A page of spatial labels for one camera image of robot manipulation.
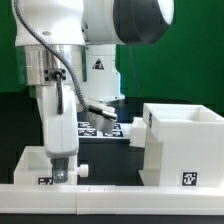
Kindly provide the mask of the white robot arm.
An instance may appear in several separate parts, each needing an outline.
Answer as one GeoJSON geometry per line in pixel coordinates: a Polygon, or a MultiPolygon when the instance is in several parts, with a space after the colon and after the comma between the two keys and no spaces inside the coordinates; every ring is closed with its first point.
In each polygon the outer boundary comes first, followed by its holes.
{"type": "Polygon", "coordinates": [[[45,154],[52,178],[68,181],[69,159],[79,150],[77,108],[80,104],[90,122],[105,132],[117,120],[114,110],[86,101],[77,71],[59,48],[78,49],[85,44],[154,44],[170,27],[174,0],[11,0],[17,25],[18,47],[43,48],[56,64],[41,70],[41,112],[45,154]]]}

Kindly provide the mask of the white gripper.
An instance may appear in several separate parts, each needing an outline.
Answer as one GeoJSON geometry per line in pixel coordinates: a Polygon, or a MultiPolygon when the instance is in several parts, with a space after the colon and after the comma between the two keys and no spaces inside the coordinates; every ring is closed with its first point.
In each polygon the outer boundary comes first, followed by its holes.
{"type": "Polygon", "coordinates": [[[42,86],[38,106],[41,111],[45,153],[51,160],[54,183],[68,181],[69,157],[79,149],[75,94],[69,85],[62,86],[63,113],[57,113],[55,85],[42,86]]]}

